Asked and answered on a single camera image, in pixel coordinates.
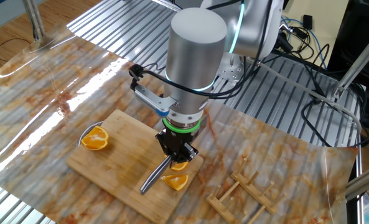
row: orange wedge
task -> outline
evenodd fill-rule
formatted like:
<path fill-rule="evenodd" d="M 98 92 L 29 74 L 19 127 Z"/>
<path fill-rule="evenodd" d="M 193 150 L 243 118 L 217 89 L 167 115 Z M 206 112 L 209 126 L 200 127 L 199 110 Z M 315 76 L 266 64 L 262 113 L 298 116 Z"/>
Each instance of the orange wedge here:
<path fill-rule="evenodd" d="M 107 131 L 100 127 L 95 126 L 89 134 L 87 134 L 82 140 L 82 146 L 89 150 L 100 150 L 104 149 L 108 144 L 108 135 Z"/>
<path fill-rule="evenodd" d="M 164 182 L 175 190 L 183 189 L 188 181 L 188 175 L 169 175 L 164 177 Z"/>
<path fill-rule="evenodd" d="M 184 168 L 187 167 L 187 165 L 189 164 L 189 162 L 182 162 L 180 164 L 176 164 L 174 165 L 172 168 L 170 168 L 171 170 L 174 171 L 180 171 L 180 170 L 184 170 Z"/>

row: wooden floor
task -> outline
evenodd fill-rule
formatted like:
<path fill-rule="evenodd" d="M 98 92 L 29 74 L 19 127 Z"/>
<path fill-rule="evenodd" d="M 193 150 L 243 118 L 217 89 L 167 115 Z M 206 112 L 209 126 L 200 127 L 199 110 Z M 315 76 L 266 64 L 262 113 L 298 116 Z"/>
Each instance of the wooden floor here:
<path fill-rule="evenodd" d="M 101 0 L 46 0 L 39 5 L 40 16 L 46 32 L 58 23 L 67 24 L 82 13 L 99 3 Z M 27 14 L 0 27 L 0 45 L 13 38 L 23 38 L 33 42 L 32 27 L 29 24 Z M 0 58 L 9 60 L 20 52 L 28 43 L 23 40 L 12 40 L 0 48 Z"/>
<path fill-rule="evenodd" d="M 39 5 L 40 15 L 45 30 L 50 30 L 57 23 L 67 24 L 76 17 L 99 3 L 101 0 L 46 0 Z M 26 14 L 0 27 L 0 45 L 13 38 L 33 41 L 32 28 Z M 0 48 L 0 58 L 9 60 L 21 51 L 28 43 L 23 40 L 12 40 Z M 363 149 L 363 170 L 369 169 L 369 146 Z"/>

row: wooden cutting board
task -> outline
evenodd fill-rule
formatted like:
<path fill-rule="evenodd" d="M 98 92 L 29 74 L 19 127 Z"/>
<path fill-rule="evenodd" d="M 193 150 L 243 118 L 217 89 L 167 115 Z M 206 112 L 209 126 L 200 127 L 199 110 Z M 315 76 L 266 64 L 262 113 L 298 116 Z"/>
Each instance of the wooden cutting board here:
<path fill-rule="evenodd" d="M 110 138 L 105 149 L 90 151 L 83 146 L 74 150 L 67 164 L 117 199 L 154 223 L 166 223 L 200 169 L 203 159 L 196 156 L 182 171 L 169 168 L 164 175 L 188 174 L 189 183 L 176 191 L 159 179 L 145 194 L 140 187 L 162 162 L 164 153 L 157 131 L 126 113 L 116 110 L 101 125 Z"/>

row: corrugated metal surface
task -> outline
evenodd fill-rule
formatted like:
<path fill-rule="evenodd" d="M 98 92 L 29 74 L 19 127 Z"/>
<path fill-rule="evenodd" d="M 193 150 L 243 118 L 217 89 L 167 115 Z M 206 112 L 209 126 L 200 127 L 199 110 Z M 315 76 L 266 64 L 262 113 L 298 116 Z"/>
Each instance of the corrugated metal surface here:
<path fill-rule="evenodd" d="M 174 13 L 151 0 L 104 0 L 67 27 L 76 35 L 133 62 L 141 65 L 156 62 L 164 66 L 169 23 Z M 268 65 L 291 80 L 313 89 L 303 65 L 286 58 L 273 60 Z M 336 82 L 324 75 L 318 75 L 317 81 L 327 94 Z M 229 90 L 233 85 L 219 77 L 215 82 L 215 91 Z M 245 83 L 240 94 L 222 101 L 307 142 L 322 145 L 301 118 L 301 109 L 309 100 L 310 97 L 303 91 L 261 69 Z M 352 92 L 345 92 L 338 103 L 359 115 L 356 96 Z M 306 113 L 310 122 L 331 145 L 349 146 L 355 143 L 354 124 L 347 116 L 324 105 L 313 106 Z M 0 188 L 2 223 L 54 222 Z"/>

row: plastic sheet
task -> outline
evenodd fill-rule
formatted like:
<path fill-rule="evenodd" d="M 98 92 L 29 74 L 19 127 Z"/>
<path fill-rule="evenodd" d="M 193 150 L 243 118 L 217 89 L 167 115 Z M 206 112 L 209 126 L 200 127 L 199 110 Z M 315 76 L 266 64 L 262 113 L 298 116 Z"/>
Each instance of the plastic sheet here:
<path fill-rule="evenodd" d="M 134 99 L 124 58 L 56 27 L 0 69 L 0 186 L 59 223 L 147 223 L 65 163 L 90 125 L 115 109 L 161 129 L 160 119 Z M 162 83 L 145 77 L 154 93 Z M 284 192 L 278 212 L 255 223 L 346 223 L 344 190 L 357 149 L 310 145 L 294 136 L 211 101 L 208 126 L 194 142 L 204 163 L 171 223 L 225 223 L 206 202 L 248 158 L 259 189 L 272 201 Z M 238 187 L 230 211 L 249 220 L 260 204 Z"/>

